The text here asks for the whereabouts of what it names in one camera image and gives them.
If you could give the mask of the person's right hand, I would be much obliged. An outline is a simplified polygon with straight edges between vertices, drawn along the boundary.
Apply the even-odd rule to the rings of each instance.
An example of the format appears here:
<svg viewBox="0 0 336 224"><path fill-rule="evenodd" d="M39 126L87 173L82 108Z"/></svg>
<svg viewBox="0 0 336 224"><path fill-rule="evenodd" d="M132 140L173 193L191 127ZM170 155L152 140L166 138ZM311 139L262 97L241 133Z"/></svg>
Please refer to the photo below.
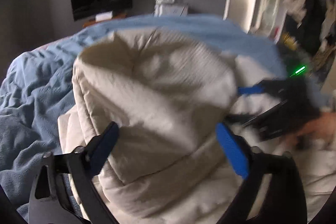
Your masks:
<svg viewBox="0 0 336 224"><path fill-rule="evenodd" d="M331 143L335 135L335 113L321 112L317 119L308 121L299 130L286 135L284 140L289 145L296 145L303 135Z"/></svg>

